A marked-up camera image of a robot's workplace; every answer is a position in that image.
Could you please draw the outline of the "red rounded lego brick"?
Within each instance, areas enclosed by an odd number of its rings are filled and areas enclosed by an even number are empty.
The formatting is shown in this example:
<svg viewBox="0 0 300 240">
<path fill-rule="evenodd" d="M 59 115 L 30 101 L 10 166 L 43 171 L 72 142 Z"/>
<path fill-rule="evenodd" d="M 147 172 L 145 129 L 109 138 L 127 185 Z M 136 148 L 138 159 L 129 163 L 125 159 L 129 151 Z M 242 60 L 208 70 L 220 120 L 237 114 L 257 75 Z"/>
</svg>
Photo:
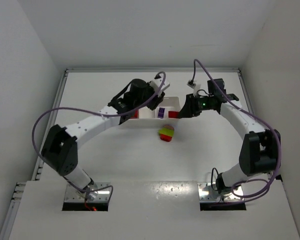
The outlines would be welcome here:
<svg viewBox="0 0 300 240">
<path fill-rule="evenodd" d="M 139 118 L 139 111 L 137 110 L 134 115 L 131 116 L 131 119 L 138 119 Z"/>
</svg>

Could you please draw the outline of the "purple square lego brick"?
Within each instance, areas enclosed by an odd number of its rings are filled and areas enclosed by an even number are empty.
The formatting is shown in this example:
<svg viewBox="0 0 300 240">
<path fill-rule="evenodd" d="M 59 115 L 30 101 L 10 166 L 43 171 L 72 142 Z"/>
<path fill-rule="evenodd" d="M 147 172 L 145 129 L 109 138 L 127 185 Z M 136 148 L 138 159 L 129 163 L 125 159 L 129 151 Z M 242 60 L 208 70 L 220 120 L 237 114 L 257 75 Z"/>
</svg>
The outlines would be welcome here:
<svg viewBox="0 0 300 240">
<path fill-rule="evenodd" d="M 160 118 L 160 119 L 163 119 L 164 116 L 165 116 L 165 108 L 160 107 L 160 108 L 158 109 L 157 117 Z"/>
</svg>

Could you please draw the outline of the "red green purple lego stack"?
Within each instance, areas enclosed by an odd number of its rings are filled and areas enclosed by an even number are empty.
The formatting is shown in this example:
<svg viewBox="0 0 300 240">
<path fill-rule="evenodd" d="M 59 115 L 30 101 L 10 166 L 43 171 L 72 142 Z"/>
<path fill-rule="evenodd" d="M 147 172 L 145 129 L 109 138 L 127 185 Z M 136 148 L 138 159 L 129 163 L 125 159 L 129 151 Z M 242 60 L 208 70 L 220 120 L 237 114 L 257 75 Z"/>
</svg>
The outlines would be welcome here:
<svg viewBox="0 0 300 240">
<path fill-rule="evenodd" d="M 170 142 L 174 136 L 175 129 L 171 125 L 164 125 L 159 131 L 158 135 L 162 141 Z"/>
</svg>

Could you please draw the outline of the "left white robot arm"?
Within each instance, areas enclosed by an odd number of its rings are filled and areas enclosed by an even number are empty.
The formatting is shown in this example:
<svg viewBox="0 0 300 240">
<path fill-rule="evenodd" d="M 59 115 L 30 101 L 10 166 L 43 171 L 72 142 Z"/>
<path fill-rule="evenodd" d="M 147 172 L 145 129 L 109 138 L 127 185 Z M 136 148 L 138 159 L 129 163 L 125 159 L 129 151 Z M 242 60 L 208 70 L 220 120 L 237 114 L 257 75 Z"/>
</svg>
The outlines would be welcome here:
<svg viewBox="0 0 300 240">
<path fill-rule="evenodd" d="M 169 86 L 160 76 L 150 82 L 135 78 L 97 113 L 67 126 L 52 126 L 41 150 L 43 161 L 81 193 L 89 191 L 93 180 L 78 164 L 79 148 L 107 129 L 123 124 L 140 108 L 154 110 Z"/>
</svg>

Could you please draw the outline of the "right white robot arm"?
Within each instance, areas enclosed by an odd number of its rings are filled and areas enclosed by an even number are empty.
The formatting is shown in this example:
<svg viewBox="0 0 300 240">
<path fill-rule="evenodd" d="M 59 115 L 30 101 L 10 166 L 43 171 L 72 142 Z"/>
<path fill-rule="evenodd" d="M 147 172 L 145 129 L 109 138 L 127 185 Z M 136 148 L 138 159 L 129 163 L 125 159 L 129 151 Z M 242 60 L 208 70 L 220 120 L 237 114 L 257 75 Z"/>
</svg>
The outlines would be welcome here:
<svg viewBox="0 0 300 240">
<path fill-rule="evenodd" d="M 237 183 L 248 182 L 252 177 L 272 172 L 278 165 L 277 130 L 269 130 L 254 117 L 242 111 L 239 98 L 227 93 L 223 79 L 209 80 L 208 95 L 190 93 L 178 112 L 179 119 L 199 116 L 203 111 L 216 111 L 237 131 L 242 139 L 238 163 L 227 171 L 218 173 L 215 190 L 219 194 L 230 193 Z"/>
</svg>

